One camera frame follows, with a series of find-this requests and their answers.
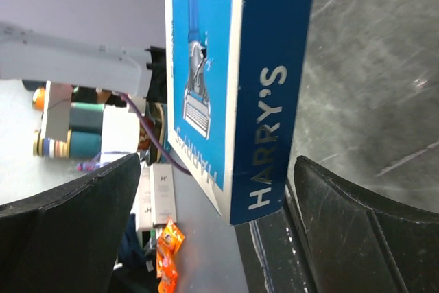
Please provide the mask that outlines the blue Harry's razor box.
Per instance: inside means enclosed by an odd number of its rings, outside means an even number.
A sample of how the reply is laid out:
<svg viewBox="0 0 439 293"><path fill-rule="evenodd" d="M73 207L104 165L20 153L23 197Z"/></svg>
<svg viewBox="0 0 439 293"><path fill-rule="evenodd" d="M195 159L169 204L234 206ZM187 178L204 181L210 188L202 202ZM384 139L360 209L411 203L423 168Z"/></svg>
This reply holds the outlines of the blue Harry's razor box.
<svg viewBox="0 0 439 293"><path fill-rule="evenodd" d="M165 0L168 140L231 225L282 207L312 0Z"/></svg>

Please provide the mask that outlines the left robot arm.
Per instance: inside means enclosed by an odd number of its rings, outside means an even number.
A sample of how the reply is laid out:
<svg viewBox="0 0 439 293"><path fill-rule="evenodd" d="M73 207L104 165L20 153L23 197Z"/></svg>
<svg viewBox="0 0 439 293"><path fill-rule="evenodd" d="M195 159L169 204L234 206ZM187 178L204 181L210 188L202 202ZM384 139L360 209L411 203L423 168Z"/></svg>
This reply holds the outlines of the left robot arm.
<svg viewBox="0 0 439 293"><path fill-rule="evenodd" d="M167 101L163 48L83 43L1 23L1 78L52 81Z"/></svg>

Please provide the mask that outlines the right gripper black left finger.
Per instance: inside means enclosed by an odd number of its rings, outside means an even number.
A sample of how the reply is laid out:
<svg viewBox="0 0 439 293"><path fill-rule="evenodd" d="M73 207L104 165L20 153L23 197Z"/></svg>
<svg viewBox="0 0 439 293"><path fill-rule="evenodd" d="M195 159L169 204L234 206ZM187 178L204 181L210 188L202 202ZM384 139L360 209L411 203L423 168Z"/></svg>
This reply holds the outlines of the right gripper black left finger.
<svg viewBox="0 0 439 293"><path fill-rule="evenodd" d="M1 291L106 292L140 173L129 154L1 205Z"/></svg>

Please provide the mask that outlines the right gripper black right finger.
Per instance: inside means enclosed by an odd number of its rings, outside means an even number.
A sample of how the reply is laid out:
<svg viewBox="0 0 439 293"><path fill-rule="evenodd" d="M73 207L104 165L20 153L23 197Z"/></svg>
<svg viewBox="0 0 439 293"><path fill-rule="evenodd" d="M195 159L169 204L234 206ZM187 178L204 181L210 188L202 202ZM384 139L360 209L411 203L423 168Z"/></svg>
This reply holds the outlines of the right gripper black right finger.
<svg viewBox="0 0 439 293"><path fill-rule="evenodd" d="M319 292L437 292L438 214L299 156L294 184Z"/></svg>

